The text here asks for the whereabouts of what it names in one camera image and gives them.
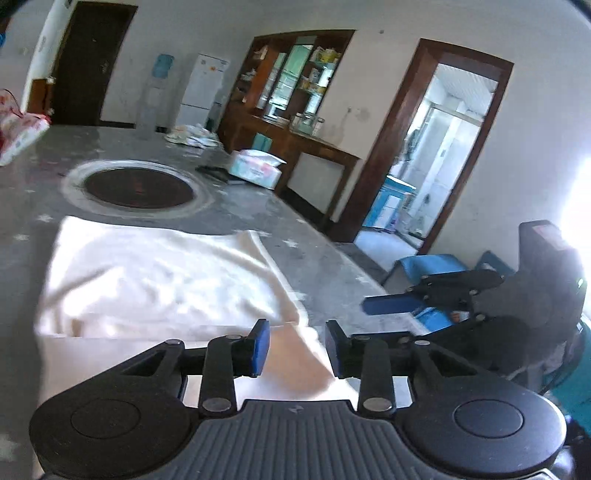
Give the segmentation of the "black flat remote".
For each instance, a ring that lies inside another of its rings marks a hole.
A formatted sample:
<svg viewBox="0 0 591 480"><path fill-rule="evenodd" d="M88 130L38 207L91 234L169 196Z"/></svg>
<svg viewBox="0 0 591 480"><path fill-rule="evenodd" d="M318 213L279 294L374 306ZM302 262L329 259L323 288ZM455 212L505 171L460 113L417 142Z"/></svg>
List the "black flat remote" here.
<svg viewBox="0 0 591 480"><path fill-rule="evenodd" d="M219 181L226 185L242 185L245 184L245 180L242 178L233 176L228 173L224 168L221 167L212 167L212 166L198 166L195 168L195 171L198 173L207 176L211 179Z"/></svg>

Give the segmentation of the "wooden display cabinet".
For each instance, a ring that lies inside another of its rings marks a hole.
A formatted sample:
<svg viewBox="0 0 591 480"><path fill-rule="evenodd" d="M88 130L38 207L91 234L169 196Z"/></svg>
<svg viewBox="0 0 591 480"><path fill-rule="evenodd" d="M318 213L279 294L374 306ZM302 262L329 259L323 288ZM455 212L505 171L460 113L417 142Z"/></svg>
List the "wooden display cabinet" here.
<svg viewBox="0 0 591 480"><path fill-rule="evenodd" d="M322 230L359 161L321 138L325 120L318 116L352 38L348 29L254 37L217 127L226 152L260 147L283 160L274 193ZM329 195L325 208L290 185L307 155L338 167L335 187L321 189Z"/></svg>

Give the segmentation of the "water dispenser with blue bottle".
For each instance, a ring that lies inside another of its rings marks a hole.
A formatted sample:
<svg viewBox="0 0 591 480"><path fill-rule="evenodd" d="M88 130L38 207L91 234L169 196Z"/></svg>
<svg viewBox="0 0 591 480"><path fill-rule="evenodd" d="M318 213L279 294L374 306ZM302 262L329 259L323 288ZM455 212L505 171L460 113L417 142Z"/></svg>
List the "water dispenser with blue bottle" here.
<svg viewBox="0 0 591 480"><path fill-rule="evenodd" d="M173 62L172 55L159 54L152 66L137 108L135 130L140 139L147 139L156 131L157 115Z"/></svg>

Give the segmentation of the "cream white garment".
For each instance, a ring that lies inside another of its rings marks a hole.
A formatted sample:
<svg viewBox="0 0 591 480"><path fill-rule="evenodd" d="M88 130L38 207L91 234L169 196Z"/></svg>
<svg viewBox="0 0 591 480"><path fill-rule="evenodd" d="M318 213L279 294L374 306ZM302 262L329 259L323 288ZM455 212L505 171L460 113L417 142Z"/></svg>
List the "cream white garment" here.
<svg viewBox="0 0 591 480"><path fill-rule="evenodd" d="M65 218L34 331L39 397L54 395L165 340L204 347L270 322L263 373L239 378L238 400L342 400L308 313L259 235L197 235Z"/></svg>

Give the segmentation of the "crumpled patterned cloth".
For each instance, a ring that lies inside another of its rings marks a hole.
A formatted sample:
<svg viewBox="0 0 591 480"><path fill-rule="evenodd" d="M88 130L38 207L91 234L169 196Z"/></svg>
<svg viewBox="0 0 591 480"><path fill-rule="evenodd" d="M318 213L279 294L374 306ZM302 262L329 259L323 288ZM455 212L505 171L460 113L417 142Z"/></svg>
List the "crumpled patterned cloth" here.
<svg viewBox="0 0 591 480"><path fill-rule="evenodd" d="M164 136L164 139L172 144L195 148L214 148L221 145L217 135L200 124L175 126Z"/></svg>

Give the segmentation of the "blue chair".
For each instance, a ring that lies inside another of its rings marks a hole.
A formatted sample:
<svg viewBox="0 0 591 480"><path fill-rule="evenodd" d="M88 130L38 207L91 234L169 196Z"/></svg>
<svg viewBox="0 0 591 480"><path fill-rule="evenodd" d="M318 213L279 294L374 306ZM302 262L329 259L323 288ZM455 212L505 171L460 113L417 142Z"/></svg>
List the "blue chair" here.
<svg viewBox="0 0 591 480"><path fill-rule="evenodd" d="M467 318L474 296L499 287L513 274L515 270L491 251L473 269L451 254L416 255L397 260L384 285L406 280L405 292L418 298L410 312L429 331L440 331L458 323L454 314Z"/></svg>

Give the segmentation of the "tissue pack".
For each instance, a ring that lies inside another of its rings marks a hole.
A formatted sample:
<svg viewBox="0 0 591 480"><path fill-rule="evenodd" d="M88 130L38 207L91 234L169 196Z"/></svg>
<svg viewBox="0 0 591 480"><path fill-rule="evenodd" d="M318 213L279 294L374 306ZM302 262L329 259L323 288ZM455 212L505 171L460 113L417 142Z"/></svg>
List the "tissue pack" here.
<svg viewBox="0 0 591 480"><path fill-rule="evenodd" d="M232 176L273 190L280 180L280 167L287 162L275 155L259 150L233 151L226 169Z"/></svg>

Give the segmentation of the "white refrigerator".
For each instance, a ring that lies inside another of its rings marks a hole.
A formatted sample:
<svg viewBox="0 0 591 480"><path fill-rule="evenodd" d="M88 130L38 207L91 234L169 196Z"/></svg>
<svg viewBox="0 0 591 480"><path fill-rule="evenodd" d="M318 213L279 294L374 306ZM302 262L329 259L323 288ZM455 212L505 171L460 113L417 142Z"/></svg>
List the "white refrigerator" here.
<svg viewBox="0 0 591 480"><path fill-rule="evenodd" d="M176 126L205 126L228 65L224 59L197 56L174 121Z"/></svg>

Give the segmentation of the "round dark stove insert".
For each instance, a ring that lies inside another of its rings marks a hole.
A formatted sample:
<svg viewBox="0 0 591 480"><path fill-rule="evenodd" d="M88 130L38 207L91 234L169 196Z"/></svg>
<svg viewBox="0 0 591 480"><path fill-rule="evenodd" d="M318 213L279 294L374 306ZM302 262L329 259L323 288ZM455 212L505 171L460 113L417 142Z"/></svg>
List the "round dark stove insert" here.
<svg viewBox="0 0 591 480"><path fill-rule="evenodd" d="M81 163L60 185L64 198L86 212L117 218L171 220L211 206L211 191L176 167L137 159Z"/></svg>

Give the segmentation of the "dark wooden door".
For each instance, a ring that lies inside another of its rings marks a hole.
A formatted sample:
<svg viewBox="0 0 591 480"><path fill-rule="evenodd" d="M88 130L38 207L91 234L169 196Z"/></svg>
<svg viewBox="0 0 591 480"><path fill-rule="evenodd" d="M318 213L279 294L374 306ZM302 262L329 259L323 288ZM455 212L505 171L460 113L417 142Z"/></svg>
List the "dark wooden door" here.
<svg viewBox="0 0 591 480"><path fill-rule="evenodd" d="M111 74L136 10L134 5L108 2L76 4L53 70L53 123L99 123Z"/></svg>

